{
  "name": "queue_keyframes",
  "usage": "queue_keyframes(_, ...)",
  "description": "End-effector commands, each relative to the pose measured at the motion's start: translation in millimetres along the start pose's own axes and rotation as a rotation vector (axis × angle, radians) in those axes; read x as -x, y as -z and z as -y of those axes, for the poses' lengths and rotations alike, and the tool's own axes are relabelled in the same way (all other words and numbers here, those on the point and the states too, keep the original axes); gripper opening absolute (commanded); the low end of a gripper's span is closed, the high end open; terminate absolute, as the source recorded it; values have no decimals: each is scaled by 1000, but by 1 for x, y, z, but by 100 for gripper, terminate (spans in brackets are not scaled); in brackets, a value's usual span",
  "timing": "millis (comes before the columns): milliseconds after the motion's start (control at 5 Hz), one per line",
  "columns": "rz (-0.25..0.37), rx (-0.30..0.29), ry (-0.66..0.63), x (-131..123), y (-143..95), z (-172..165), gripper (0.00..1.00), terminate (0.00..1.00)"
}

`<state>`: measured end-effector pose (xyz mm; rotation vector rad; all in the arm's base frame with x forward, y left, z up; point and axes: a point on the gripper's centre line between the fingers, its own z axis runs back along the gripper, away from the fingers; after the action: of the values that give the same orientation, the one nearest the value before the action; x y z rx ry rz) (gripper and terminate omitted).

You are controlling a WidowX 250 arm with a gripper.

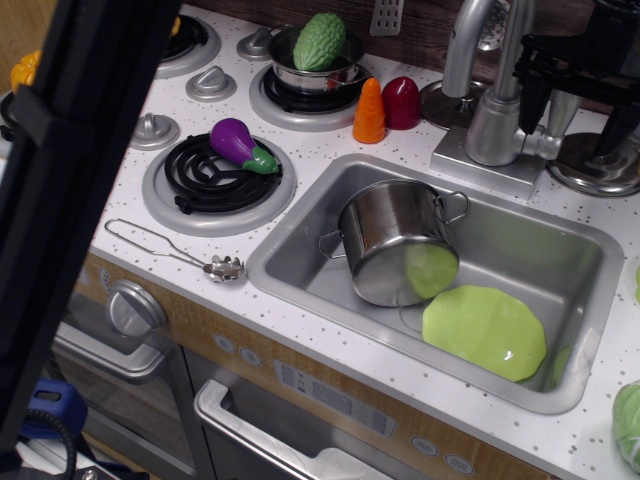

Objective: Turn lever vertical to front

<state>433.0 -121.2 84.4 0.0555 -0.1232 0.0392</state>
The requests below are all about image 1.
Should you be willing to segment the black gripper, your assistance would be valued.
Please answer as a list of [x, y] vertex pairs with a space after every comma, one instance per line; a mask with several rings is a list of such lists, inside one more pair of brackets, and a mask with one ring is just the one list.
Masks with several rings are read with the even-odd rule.
[[594, 155], [611, 154], [639, 125], [637, 1], [596, 1], [586, 29], [573, 36], [525, 35], [514, 76], [521, 89], [519, 126], [533, 134], [552, 90], [612, 107]]

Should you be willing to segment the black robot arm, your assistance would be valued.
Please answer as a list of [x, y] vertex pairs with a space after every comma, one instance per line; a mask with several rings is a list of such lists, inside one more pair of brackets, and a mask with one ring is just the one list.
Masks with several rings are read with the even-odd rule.
[[[159, 54], [154, 39], [167, 32], [176, 9], [162, 1], [61, 3], [40, 80], [21, 94], [29, 111], [42, 109], [43, 115], [30, 117], [19, 133], [1, 184], [1, 358], [16, 366], [1, 377], [3, 451], [14, 448], [81, 261], [87, 253], [106, 251], [98, 217], [150, 85]], [[560, 473], [588, 457], [619, 467], [611, 408], [617, 392], [639, 376], [639, 307], [632, 298], [639, 265], [637, 206], [588, 200], [580, 224], [548, 214], [554, 201], [571, 207], [579, 202], [552, 187], [532, 207], [472, 192], [473, 199], [526, 220], [589, 234], [602, 250], [593, 269], [581, 270], [577, 285], [591, 294], [583, 315], [596, 323], [584, 328], [584, 342], [567, 348], [558, 388], [533, 392], [426, 344], [410, 354], [407, 338], [396, 332], [366, 335], [366, 319], [347, 326], [349, 313], [336, 307], [314, 314], [294, 302], [291, 285], [263, 268], [277, 242], [297, 232], [312, 195], [344, 180], [348, 171], [359, 181], [395, 176], [453, 188], [418, 161], [399, 162], [392, 151], [350, 153], [337, 144], [263, 241], [239, 239], [249, 256], [246, 285], [215, 286], [186, 271], [174, 277], [151, 273], [154, 285], [200, 309], [190, 324], [172, 326], [175, 338], [212, 356], [215, 323], [244, 327], [255, 340], [273, 339], [279, 352], [305, 356], [317, 376], [394, 417], [399, 432], [417, 432], [438, 419], [513, 454], [548, 460]]]

